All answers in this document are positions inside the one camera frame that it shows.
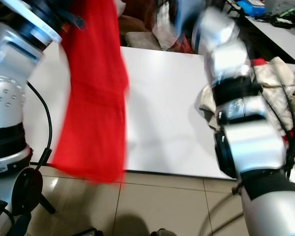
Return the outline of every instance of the desk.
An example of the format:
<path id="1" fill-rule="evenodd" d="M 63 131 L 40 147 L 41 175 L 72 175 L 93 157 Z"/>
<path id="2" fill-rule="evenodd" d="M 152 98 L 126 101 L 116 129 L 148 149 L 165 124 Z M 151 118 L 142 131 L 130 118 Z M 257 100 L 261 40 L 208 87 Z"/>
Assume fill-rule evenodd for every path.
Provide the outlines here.
<path id="1" fill-rule="evenodd" d="M 130 82 L 126 169 L 228 178 L 218 168 L 213 132 L 198 109 L 200 92 L 207 84 L 203 57 L 125 47 L 121 51 Z M 59 68 L 63 73 L 57 74 Z M 31 78 L 50 107 L 53 149 L 69 95 L 67 70 L 59 60 L 57 45 L 52 45 Z M 34 149 L 32 161 L 37 162 L 47 143 L 48 125 L 39 101 L 31 91 L 27 93 L 24 126 L 27 141 Z M 295 181 L 295 169 L 291 179 Z"/>
<path id="2" fill-rule="evenodd" d="M 274 27 L 269 23 L 254 21 L 251 17 L 247 20 L 258 28 L 265 36 L 271 39 L 284 52 L 295 60 L 295 29 L 283 29 Z"/>

